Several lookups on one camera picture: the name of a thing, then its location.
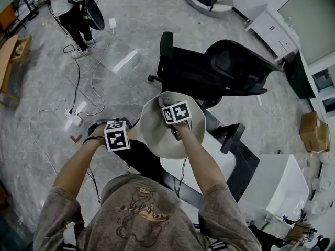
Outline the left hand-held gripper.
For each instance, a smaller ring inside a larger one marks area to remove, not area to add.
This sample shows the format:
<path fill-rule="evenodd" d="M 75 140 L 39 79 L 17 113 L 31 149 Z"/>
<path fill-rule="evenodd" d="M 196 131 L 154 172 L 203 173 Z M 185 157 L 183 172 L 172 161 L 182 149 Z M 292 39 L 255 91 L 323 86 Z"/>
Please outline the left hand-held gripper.
<path fill-rule="evenodd" d="M 128 131 L 132 128 L 131 122 L 126 117 L 113 119 L 100 119 L 88 128 L 88 136 L 100 124 L 104 123 L 104 145 L 109 152 L 121 151 L 130 148 Z"/>

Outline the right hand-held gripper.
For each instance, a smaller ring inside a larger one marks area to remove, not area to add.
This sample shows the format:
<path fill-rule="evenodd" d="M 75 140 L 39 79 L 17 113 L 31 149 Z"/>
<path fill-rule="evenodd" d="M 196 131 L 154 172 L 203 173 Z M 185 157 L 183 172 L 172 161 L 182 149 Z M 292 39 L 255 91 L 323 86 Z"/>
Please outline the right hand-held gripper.
<path fill-rule="evenodd" d="M 177 124 L 192 118 L 187 101 L 162 108 L 162 114 L 166 124 Z"/>

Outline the person's left hand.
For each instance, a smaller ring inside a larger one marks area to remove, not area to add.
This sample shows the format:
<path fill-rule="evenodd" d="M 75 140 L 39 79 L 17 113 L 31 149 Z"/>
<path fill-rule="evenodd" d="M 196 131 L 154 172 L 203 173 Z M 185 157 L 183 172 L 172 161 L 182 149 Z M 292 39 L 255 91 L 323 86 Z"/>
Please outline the person's left hand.
<path fill-rule="evenodd" d="M 104 128 L 105 128 L 105 124 L 102 123 L 100 125 L 98 125 L 93 132 L 90 134 L 90 136 L 102 136 L 104 137 Z"/>

